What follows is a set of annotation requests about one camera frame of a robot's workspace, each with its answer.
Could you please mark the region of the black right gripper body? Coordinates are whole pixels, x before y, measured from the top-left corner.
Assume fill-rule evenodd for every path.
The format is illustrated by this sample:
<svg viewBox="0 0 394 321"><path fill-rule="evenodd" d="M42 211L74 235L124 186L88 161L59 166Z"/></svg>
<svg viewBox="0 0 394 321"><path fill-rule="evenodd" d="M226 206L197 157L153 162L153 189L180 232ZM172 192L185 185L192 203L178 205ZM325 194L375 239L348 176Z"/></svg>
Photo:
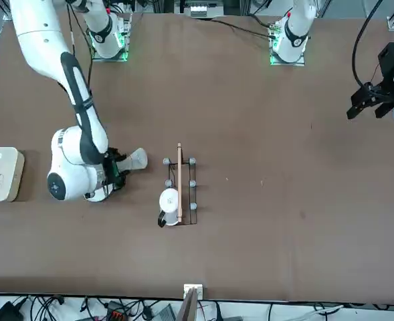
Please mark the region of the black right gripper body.
<svg viewBox="0 0 394 321"><path fill-rule="evenodd" d="M105 172L104 185L110 187L112 191L115 190L116 179L116 150L107 150L104 154L103 168Z"/></svg>

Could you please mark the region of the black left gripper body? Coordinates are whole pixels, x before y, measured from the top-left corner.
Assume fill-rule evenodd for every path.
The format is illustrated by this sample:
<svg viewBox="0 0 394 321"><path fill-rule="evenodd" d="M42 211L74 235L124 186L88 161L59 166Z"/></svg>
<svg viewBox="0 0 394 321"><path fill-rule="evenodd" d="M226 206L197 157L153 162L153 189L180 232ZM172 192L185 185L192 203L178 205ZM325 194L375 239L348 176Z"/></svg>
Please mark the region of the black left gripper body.
<svg viewBox="0 0 394 321"><path fill-rule="evenodd" d="M372 90L394 89L394 42L389 42L378 54L382 79L378 84L370 82Z"/></svg>

